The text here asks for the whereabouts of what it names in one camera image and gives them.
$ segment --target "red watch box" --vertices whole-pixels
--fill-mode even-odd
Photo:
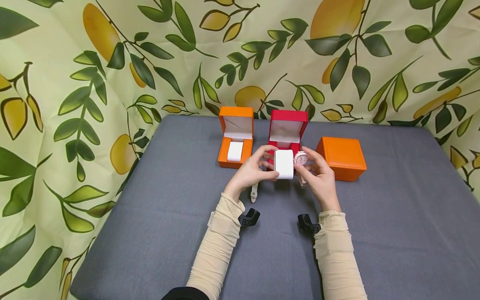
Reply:
[[[272,111],[268,144],[280,150],[292,150],[293,157],[301,150],[300,140],[308,124],[306,111],[279,110]]]

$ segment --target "left hand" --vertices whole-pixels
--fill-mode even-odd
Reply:
[[[272,159],[272,155],[268,151],[276,151],[277,147],[272,145],[263,145],[247,159],[239,168],[237,173],[233,175],[230,182],[225,187],[223,193],[237,200],[240,193],[248,187],[253,186],[263,180],[275,181],[280,174],[277,171],[262,171],[258,168],[263,166],[273,170],[273,165],[264,159]]]

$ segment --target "fabric backdrop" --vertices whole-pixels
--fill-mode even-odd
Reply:
[[[0,0],[0,299],[68,297],[167,114],[423,126],[480,198],[479,28],[478,0]]]

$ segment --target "watch box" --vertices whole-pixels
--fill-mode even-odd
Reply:
[[[335,172],[336,180],[355,181],[367,169],[360,142],[356,139],[324,136],[316,151]]]
[[[218,117],[223,131],[218,164],[238,169],[252,155],[253,108],[223,106]]]

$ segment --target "box lid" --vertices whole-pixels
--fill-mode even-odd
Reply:
[[[356,139],[322,137],[325,160],[331,167],[366,170],[367,164]]]
[[[223,106],[218,117],[224,137],[232,140],[253,138],[253,108]]]
[[[272,142],[300,143],[307,123],[306,111],[275,109],[270,119],[268,139]]]

